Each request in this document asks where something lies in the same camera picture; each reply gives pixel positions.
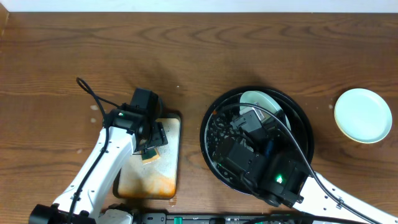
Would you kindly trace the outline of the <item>green and yellow sponge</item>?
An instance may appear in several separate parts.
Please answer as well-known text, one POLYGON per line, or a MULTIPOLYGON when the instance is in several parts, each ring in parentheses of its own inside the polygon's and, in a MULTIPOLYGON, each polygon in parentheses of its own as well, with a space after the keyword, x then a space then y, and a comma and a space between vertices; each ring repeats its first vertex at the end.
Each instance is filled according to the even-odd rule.
POLYGON ((143 164, 149 164, 153 161, 156 161, 159 158, 160 158, 160 154, 159 154, 157 148, 147 150, 144 154, 141 155, 143 164))

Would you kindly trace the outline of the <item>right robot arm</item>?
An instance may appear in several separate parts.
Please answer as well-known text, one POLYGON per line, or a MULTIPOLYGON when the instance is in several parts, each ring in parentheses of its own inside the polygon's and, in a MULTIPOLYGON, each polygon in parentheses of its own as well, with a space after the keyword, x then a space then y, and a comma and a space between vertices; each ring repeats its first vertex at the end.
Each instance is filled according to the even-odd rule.
POLYGON ((313 216, 359 223, 397 223, 397 217, 342 191, 315 172, 295 134, 277 126, 254 133, 229 129, 208 144, 226 181, 265 203, 313 216))

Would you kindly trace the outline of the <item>yellow plate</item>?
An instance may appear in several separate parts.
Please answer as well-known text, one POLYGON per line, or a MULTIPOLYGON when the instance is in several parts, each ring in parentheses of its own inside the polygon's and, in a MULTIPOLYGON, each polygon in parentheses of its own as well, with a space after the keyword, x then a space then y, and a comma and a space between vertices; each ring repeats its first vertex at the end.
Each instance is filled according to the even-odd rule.
POLYGON ((376 138, 376 139, 371 139, 371 140, 367 140, 367 141, 362 141, 362 140, 353 138, 353 137, 351 137, 350 135, 348 135, 348 134, 341 128, 341 126, 340 126, 340 124, 339 124, 339 122, 338 122, 338 119, 337 119, 337 117, 336 117, 336 112, 335 112, 335 110, 333 110, 333 116, 334 116, 334 119, 335 119, 335 123, 336 123, 338 129, 340 130, 340 132, 341 132, 344 136, 346 136, 347 138, 349 138, 350 140, 353 140, 353 141, 358 142, 358 143, 361 143, 361 144, 374 144, 374 143, 377 143, 377 142, 380 142, 380 141, 384 140, 384 138, 381 138, 381 139, 376 138))

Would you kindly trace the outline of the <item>light blue plate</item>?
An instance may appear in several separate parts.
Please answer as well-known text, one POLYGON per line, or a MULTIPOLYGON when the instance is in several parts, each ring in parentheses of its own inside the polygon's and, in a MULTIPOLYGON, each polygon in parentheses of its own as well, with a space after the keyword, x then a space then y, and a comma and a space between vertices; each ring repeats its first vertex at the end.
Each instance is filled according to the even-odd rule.
POLYGON ((345 91, 337 99, 334 110, 341 128, 351 137, 362 141, 385 138, 392 128, 389 105, 368 89, 345 91))
MULTIPOLYGON (((283 121, 289 130, 291 130, 290 122, 285 115, 283 109, 280 105, 268 94, 261 92, 261 91, 246 91, 244 92, 239 100, 240 103, 250 103, 254 105, 258 105, 263 107, 266 110, 269 110, 274 115, 277 113, 282 112, 282 117, 280 118, 283 121)), ((254 110, 257 117, 261 120, 262 124, 270 123, 272 118, 265 112, 261 111, 260 109, 248 107, 248 106, 241 106, 239 111, 240 115, 243 115, 251 110, 254 110)))

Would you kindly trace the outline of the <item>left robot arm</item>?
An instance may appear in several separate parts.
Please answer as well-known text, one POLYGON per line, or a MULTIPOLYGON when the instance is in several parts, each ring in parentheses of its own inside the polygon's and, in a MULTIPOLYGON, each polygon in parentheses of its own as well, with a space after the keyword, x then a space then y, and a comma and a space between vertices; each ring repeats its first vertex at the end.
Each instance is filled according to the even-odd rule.
POLYGON ((94 149, 79 173, 51 206, 38 204, 29 223, 135 223, 129 210, 120 207, 102 212, 113 182, 131 156, 157 147, 178 150, 181 120, 176 114, 157 118, 152 109, 113 109, 104 117, 94 149))

